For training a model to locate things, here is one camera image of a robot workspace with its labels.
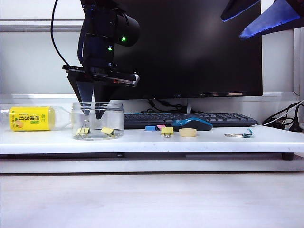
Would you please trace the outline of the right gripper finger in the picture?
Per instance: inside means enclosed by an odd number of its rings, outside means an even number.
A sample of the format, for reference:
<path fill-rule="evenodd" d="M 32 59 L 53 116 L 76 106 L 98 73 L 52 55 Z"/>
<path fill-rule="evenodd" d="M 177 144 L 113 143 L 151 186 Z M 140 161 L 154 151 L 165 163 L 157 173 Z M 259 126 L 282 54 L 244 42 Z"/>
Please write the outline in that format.
<path fill-rule="evenodd" d="M 226 22 L 259 2 L 260 0 L 230 0 L 221 14 L 221 19 Z"/>
<path fill-rule="evenodd" d="M 276 0 L 239 35 L 251 38 L 304 26 L 304 2 L 302 0 Z"/>

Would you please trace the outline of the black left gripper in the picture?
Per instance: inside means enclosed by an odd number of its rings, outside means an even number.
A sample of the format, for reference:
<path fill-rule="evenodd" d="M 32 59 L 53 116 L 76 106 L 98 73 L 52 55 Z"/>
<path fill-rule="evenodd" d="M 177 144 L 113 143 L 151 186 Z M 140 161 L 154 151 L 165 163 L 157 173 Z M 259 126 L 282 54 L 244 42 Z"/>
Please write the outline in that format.
<path fill-rule="evenodd" d="M 95 115 L 101 119 L 104 111 L 102 105 L 111 100 L 111 96 L 118 89 L 108 84 L 136 85 L 136 74 L 123 72 L 113 62 L 114 43 L 107 37 L 86 34 L 78 43 L 78 54 L 81 67 L 63 65 L 68 73 L 68 80 L 80 102 L 84 115 L 89 115 L 93 88 L 95 98 Z"/>

